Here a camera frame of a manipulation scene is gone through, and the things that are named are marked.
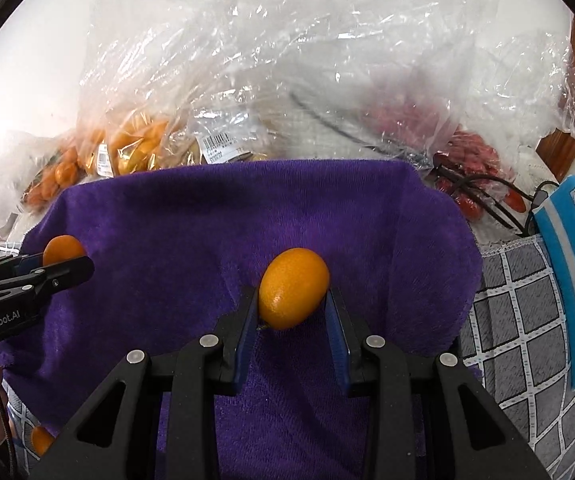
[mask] metal screw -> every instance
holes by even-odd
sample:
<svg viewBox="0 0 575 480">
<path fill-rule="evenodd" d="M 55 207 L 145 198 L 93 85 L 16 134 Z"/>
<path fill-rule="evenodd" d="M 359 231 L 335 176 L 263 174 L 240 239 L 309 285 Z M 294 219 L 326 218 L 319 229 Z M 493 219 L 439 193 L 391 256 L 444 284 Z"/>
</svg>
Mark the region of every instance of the metal screw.
<svg viewBox="0 0 575 480">
<path fill-rule="evenodd" d="M 450 354 L 447 352 L 441 354 L 441 357 L 439 357 L 439 361 L 441 361 L 441 364 L 443 366 L 453 367 L 458 365 L 458 358 L 454 354 Z"/>
<path fill-rule="evenodd" d="M 385 346 L 385 339 L 379 335 L 368 336 L 365 342 L 370 348 L 383 348 Z"/>
<path fill-rule="evenodd" d="M 142 350 L 133 350 L 126 357 L 126 359 L 128 360 L 128 363 L 130 363 L 131 365 L 135 365 L 137 363 L 140 363 L 145 358 L 146 358 L 146 353 L 143 352 Z"/>
<path fill-rule="evenodd" d="M 199 344 L 203 348 L 212 348 L 218 344 L 218 337 L 216 337 L 214 334 L 204 335 L 201 339 L 199 339 Z"/>
</svg>

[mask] gray checkered cloth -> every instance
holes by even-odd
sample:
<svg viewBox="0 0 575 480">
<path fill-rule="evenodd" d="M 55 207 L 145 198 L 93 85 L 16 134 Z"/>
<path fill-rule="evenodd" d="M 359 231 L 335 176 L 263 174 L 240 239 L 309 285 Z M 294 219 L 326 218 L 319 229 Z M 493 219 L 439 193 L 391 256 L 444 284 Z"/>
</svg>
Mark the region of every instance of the gray checkered cloth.
<svg viewBox="0 0 575 480">
<path fill-rule="evenodd" d="M 575 476 L 575 391 L 561 296 L 540 236 L 483 254 L 481 289 L 461 331 L 467 366 L 554 480 Z"/>
<path fill-rule="evenodd" d="M 32 467 L 39 461 L 39 456 L 32 446 L 32 430 L 39 426 L 39 421 L 5 381 L 4 390 L 8 395 L 8 414 L 16 432 L 14 449 L 16 450 L 19 472 L 23 476 L 27 476 Z"/>
</svg>

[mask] clear plastic wrap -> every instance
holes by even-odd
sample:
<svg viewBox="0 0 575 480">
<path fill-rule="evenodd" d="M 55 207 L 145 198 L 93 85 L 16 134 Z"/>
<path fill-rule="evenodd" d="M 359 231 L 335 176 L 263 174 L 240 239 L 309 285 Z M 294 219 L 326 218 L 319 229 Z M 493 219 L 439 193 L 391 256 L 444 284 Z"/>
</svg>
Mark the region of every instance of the clear plastic wrap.
<svg viewBox="0 0 575 480">
<path fill-rule="evenodd" d="M 435 155 L 435 165 L 465 176 L 485 173 L 513 182 L 521 147 L 535 150 L 540 139 L 557 129 L 575 137 L 570 40 L 536 31 L 492 51 L 477 49 L 474 59 L 461 125 Z M 477 185 L 497 200 L 508 194 L 497 182 Z M 442 180 L 437 187 L 451 188 Z M 479 206 L 469 210 L 469 219 L 483 217 Z"/>
<path fill-rule="evenodd" d="M 575 138 L 575 69 L 570 40 L 536 31 L 492 52 L 477 50 L 462 123 L 509 162 L 559 129 Z"/>
<path fill-rule="evenodd" d="M 461 117 L 489 2 L 230 0 L 236 50 L 188 131 L 270 157 L 430 168 Z"/>
<path fill-rule="evenodd" d="M 77 149 L 101 176 L 264 158 L 429 168 L 491 1 L 99 0 Z"/>
<path fill-rule="evenodd" d="M 98 0 L 72 141 L 88 174 L 199 162 L 180 132 L 200 83 L 222 65 L 228 28 L 217 9 L 203 0 Z"/>
<path fill-rule="evenodd" d="M 58 139 L 0 132 L 0 241 L 7 237 L 16 216 L 25 211 L 24 193 L 58 146 Z"/>
<path fill-rule="evenodd" d="M 74 146 L 72 132 L 54 139 L 52 154 L 27 185 L 21 197 L 21 211 L 42 212 L 68 187 L 85 177 L 85 169 Z"/>
</svg>

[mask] barcode label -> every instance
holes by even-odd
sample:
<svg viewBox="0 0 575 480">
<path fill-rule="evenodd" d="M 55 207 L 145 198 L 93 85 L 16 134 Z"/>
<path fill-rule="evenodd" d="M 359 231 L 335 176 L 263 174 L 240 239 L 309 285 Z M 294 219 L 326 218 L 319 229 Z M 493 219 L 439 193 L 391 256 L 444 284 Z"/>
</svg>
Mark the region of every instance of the barcode label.
<svg viewBox="0 0 575 480">
<path fill-rule="evenodd" d="M 199 147 L 208 164 L 222 164 L 249 153 L 237 139 L 226 133 L 199 137 Z"/>
<path fill-rule="evenodd" d="M 114 176 L 112 165 L 110 164 L 110 156 L 108 155 L 108 146 L 105 142 L 99 144 L 99 149 L 96 153 L 96 173 L 99 176 L 107 176 L 109 178 Z"/>
</svg>

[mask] red object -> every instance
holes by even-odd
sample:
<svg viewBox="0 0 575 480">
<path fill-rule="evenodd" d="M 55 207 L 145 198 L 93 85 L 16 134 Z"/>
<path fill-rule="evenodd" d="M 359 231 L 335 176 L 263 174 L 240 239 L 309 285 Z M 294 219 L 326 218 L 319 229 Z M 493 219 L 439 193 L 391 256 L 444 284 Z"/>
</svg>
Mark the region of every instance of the red object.
<svg viewBox="0 0 575 480">
<path fill-rule="evenodd" d="M 454 185 L 444 176 L 440 177 L 435 184 L 436 189 L 442 191 L 443 193 L 449 193 L 452 189 L 452 186 Z"/>
<path fill-rule="evenodd" d="M 434 156 L 434 164 L 442 164 L 465 175 L 488 173 L 506 180 L 512 177 L 511 170 L 501 171 L 499 153 L 485 144 L 479 134 L 457 130 L 447 146 Z"/>
<path fill-rule="evenodd" d="M 483 217 L 484 209 L 479 206 L 474 200 L 464 194 L 459 194 L 455 198 L 461 213 L 471 222 L 476 222 Z"/>
<path fill-rule="evenodd" d="M 387 89 L 382 92 L 389 95 Z M 397 140 L 419 153 L 424 153 L 428 144 L 441 137 L 437 133 L 437 127 L 442 124 L 440 110 L 409 100 L 398 102 L 392 98 L 386 103 L 379 97 L 378 104 L 365 110 L 363 121 L 383 140 Z"/>
<path fill-rule="evenodd" d="M 505 197 L 505 203 L 517 213 L 524 213 L 527 211 L 527 206 L 525 205 L 523 197 L 513 189 L 509 190 L 509 193 Z"/>
</svg>

